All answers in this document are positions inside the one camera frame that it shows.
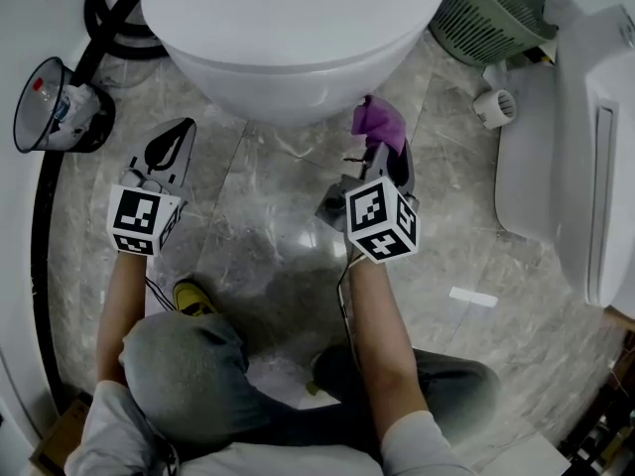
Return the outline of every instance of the yellow shoe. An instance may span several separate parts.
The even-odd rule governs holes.
[[[218,313],[211,304],[209,296],[193,281],[185,279],[176,283],[172,295],[175,307],[185,315],[196,317],[207,313]]]
[[[309,395],[311,395],[312,397],[317,395],[319,391],[321,390],[321,388],[316,384],[315,381],[309,381],[306,384],[306,389],[307,389],[307,392],[309,392]]]

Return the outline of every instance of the white sleeve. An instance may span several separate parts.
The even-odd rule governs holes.
[[[102,381],[83,428],[81,444],[68,457],[68,476],[149,474],[155,462],[154,435],[130,391]]]
[[[381,443],[387,476],[473,476],[460,463],[433,416],[417,411],[393,424]]]

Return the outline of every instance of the white t-shirt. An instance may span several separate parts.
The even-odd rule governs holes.
[[[234,442],[188,461],[181,476],[468,476],[433,417],[416,412],[393,424],[382,441],[382,468],[347,446],[269,446]],[[68,458],[68,476],[161,475],[150,426],[130,391],[114,382],[97,385],[81,445]]]

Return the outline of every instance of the jeans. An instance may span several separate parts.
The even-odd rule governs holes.
[[[482,430],[499,381],[484,365],[414,350],[430,412],[450,443]],[[120,361],[137,405],[182,459],[234,441],[308,446],[343,444],[379,459],[379,442],[361,376],[347,346],[326,349],[316,384],[341,404],[295,410],[245,377],[243,341],[221,314],[152,315],[124,339]]]

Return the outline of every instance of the green basket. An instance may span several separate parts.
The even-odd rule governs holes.
[[[543,0],[444,0],[430,23],[442,47],[468,65],[508,59],[556,36]]]

